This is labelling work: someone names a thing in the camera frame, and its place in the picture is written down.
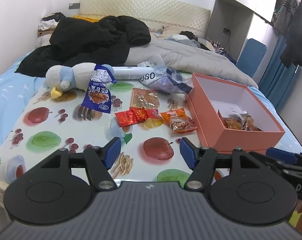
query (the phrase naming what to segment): blue snack bag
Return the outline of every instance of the blue snack bag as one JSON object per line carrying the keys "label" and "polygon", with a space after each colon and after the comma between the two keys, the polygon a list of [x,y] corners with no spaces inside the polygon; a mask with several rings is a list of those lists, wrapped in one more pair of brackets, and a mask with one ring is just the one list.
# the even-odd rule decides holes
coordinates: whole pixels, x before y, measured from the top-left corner
{"label": "blue snack bag", "polygon": [[98,64],[95,66],[82,106],[102,113],[111,112],[111,93],[106,88],[106,84],[115,84],[117,81],[110,68]]}

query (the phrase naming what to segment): headboard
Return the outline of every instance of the headboard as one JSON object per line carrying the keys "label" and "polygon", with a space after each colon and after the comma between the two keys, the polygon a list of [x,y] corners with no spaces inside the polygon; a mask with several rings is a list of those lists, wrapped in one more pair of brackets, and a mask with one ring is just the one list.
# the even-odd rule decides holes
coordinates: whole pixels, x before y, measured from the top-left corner
{"label": "headboard", "polygon": [[210,20],[210,10],[177,0],[80,0],[80,15],[105,17],[128,15],[151,29],[173,25],[204,37]]}

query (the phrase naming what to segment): hanging jacket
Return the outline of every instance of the hanging jacket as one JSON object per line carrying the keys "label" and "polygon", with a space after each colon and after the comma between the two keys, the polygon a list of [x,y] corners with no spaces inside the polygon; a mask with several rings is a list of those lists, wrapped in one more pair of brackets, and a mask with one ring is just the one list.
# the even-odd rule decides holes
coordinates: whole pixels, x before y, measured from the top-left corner
{"label": "hanging jacket", "polygon": [[285,0],[285,3],[277,13],[277,20],[274,24],[274,28],[277,29],[285,38],[287,37],[287,32],[290,28],[293,15],[298,6],[298,0]]}
{"label": "hanging jacket", "polygon": [[286,67],[290,67],[292,63],[302,66],[302,0],[292,19],[286,44],[280,56],[282,63]]}
{"label": "hanging jacket", "polygon": [[145,23],[129,16],[107,16],[99,22],[65,18],[60,20],[49,42],[23,59],[16,70],[45,77],[54,65],[72,67],[82,62],[122,66],[130,47],[148,44],[151,36]]}

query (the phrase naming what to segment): orange box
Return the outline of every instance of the orange box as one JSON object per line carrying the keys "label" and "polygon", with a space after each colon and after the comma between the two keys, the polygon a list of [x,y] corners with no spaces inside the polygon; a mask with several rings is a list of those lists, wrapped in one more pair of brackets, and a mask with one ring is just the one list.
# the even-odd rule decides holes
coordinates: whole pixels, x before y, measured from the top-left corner
{"label": "orange box", "polygon": [[[218,152],[231,153],[235,147],[245,151],[265,153],[274,147],[285,133],[267,107],[245,85],[193,73],[194,88],[186,95],[191,116],[197,125],[201,146]],[[218,116],[230,112],[248,112],[254,125],[263,131],[244,131],[225,128]]]}

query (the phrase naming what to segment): red candy wrapper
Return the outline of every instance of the red candy wrapper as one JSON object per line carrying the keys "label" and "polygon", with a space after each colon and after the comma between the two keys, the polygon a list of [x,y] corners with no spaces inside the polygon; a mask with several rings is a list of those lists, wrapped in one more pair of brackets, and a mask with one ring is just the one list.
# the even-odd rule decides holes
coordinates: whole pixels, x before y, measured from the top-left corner
{"label": "red candy wrapper", "polygon": [[118,124],[120,127],[125,127],[139,122],[144,122],[148,119],[146,110],[144,108],[134,108],[134,107],[128,111],[115,113],[115,116],[118,119]]}
{"label": "red candy wrapper", "polygon": [[[144,109],[144,108],[137,108],[137,107],[130,106],[130,110],[131,109]],[[145,111],[148,118],[159,119],[158,109],[145,109]]]}

